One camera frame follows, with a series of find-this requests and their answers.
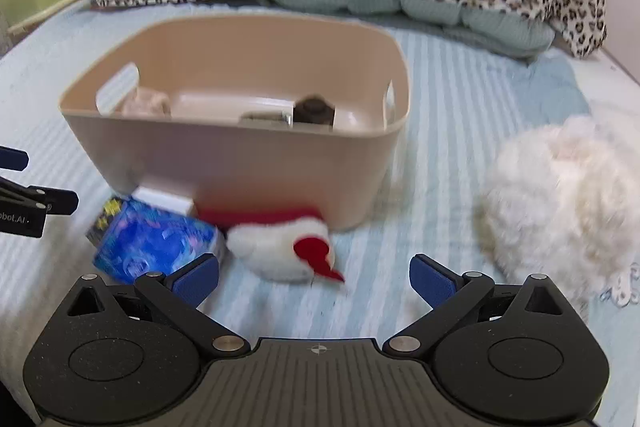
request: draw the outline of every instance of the metal screw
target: metal screw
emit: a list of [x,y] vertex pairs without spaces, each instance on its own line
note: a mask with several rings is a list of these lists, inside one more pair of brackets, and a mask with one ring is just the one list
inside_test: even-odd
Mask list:
[[237,351],[244,346],[244,340],[235,335],[223,335],[213,339],[213,347],[219,351]]
[[389,341],[389,347],[396,351],[402,351],[408,353],[415,351],[420,347],[420,341],[415,337],[409,337],[407,335],[400,335],[399,337],[393,337]]

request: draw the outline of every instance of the red and white plush toy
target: red and white plush toy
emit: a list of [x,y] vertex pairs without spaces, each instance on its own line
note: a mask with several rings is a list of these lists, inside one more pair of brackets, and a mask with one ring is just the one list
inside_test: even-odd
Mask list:
[[227,230],[229,251],[264,279],[302,282],[319,275],[344,282],[334,269],[329,230],[315,211],[222,214],[199,210],[198,217]]

